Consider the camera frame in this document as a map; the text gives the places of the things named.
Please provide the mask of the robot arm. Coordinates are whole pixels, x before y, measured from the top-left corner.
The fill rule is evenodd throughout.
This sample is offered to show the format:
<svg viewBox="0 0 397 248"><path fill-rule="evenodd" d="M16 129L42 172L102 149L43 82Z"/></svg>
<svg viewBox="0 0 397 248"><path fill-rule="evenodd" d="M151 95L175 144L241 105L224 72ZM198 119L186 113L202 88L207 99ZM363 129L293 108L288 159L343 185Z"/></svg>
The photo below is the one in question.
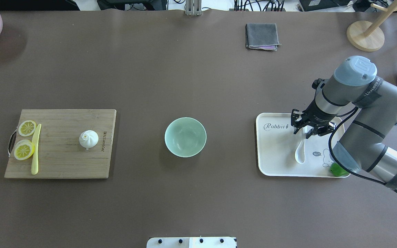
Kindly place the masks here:
<svg viewBox="0 0 397 248"><path fill-rule="evenodd" d="M354 109L347 119L355 119L334 146L328 143L331 158L347 173L383 185L397 193L397 151L383 143L397 126L397 86L377 76L377 68L368 58L346 58L330 79L312 84L315 95L302 112L293 109L294 133L311 126L306 135L334 136L343 124L333 119L348 104Z"/></svg>

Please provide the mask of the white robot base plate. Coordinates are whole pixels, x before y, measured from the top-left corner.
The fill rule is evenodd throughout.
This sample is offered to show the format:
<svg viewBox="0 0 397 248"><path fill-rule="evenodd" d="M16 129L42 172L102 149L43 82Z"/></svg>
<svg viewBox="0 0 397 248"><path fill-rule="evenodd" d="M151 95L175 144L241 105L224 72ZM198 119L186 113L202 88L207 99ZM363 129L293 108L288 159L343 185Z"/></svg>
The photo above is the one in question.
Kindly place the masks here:
<svg viewBox="0 0 397 248"><path fill-rule="evenodd" d="M229 236L211 237L153 237L147 248L236 248L237 240Z"/></svg>

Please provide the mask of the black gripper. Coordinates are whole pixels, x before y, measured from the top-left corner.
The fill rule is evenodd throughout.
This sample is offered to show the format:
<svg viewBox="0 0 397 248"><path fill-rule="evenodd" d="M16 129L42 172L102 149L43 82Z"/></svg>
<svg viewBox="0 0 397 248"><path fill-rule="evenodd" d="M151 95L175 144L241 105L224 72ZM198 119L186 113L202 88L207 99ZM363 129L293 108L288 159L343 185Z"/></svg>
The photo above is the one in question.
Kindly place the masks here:
<svg viewBox="0 0 397 248"><path fill-rule="evenodd" d="M313 100L310 105L301 114L299 110L293 109L291 113L291 125L294 127L293 134L297 134L300 129L306 126L307 132L305 139L309 139L314 135L326 135L332 133L336 129L336 124L332 122L334 114L328 114L322 111Z"/></svg>

